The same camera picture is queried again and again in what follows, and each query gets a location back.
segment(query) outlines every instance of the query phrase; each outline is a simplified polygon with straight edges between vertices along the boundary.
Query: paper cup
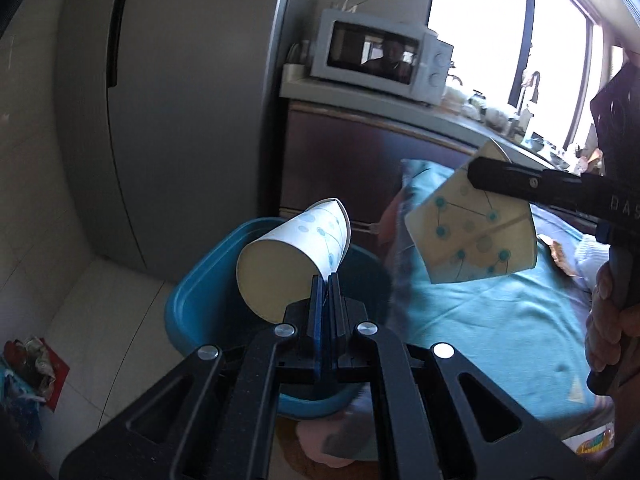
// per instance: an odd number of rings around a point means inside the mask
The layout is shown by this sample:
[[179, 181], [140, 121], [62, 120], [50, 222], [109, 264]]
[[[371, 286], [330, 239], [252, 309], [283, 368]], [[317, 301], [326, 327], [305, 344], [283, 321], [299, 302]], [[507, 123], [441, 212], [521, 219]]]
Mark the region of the paper cup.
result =
[[351, 241], [349, 217], [337, 198], [248, 244], [238, 257], [236, 279], [244, 302], [261, 318], [280, 323], [287, 305], [308, 298], [311, 281], [338, 270]]

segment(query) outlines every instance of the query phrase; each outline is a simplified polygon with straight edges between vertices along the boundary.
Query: triangular cutout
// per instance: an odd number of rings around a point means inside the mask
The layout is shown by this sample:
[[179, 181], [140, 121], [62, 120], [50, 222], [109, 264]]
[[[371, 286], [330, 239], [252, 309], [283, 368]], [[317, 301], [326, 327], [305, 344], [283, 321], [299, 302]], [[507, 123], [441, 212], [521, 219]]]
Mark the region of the triangular cutout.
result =
[[180, 408], [191, 390], [192, 384], [192, 375], [186, 375], [177, 380], [138, 418], [132, 421], [131, 431], [148, 438], [155, 444], [163, 444], [178, 417], [178, 413], [180, 413]]
[[515, 433], [522, 426], [521, 421], [496, 399], [470, 374], [460, 374], [460, 386], [474, 412], [482, 437], [487, 442], [496, 442]]

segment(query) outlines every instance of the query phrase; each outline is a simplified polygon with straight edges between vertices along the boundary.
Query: white microwave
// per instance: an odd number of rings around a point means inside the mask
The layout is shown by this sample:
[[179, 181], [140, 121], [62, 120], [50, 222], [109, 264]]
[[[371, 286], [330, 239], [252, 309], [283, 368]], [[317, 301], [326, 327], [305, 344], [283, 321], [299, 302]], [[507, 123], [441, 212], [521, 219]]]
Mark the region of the white microwave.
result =
[[312, 77], [440, 104], [453, 46], [424, 25], [325, 9]]

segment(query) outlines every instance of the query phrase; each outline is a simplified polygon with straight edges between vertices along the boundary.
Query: turquoise cushion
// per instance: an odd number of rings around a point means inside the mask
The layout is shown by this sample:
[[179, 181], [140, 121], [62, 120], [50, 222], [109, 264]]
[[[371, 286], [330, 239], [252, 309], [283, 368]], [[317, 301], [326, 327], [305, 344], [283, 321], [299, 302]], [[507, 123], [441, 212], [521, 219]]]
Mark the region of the turquoise cushion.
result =
[[[596, 409], [596, 397], [585, 386], [584, 326], [576, 315], [576, 301], [582, 302], [578, 311], [588, 309], [588, 295], [559, 271], [541, 242], [533, 269], [433, 285], [404, 216], [452, 172], [433, 162], [405, 161], [387, 325], [407, 343], [425, 348], [449, 342], [555, 434], [575, 434]], [[535, 206], [532, 212], [537, 232], [553, 217], [569, 240], [564, 243], [581, 239], [580, 232], [549, 212]]]

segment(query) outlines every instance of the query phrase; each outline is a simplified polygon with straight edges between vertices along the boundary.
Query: blue plastic basin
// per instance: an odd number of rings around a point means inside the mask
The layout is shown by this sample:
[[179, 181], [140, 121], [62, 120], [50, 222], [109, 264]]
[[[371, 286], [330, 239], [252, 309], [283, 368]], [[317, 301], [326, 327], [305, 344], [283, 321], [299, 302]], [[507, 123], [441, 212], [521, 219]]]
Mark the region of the blue plastic basin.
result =
[[[166, 302], [164, 324], [169, 339], [182, 355], [187, 356], [204, 344], [222, 349], [248, 344], [258, 330], [270, 325], [242, 300], [236, 282], [236, 261], [245, 245], [283, 222], [281, 218], [258, 218], [242, 224], [174, 288]], [[344, 296], [362, 301], [370, 319], [385, 320], [391, 280], [377, 257], [352, 245], [338, 269], [338, 277]], [[301, 392], [299, 396], [280, 394], [281, 415], [298, 419], [330, 415], [347, 406], [360, 385], [346, 384], [327, 398], [314, 398], [315, 394], [303, 389], [295, 387], [294, 391]]]

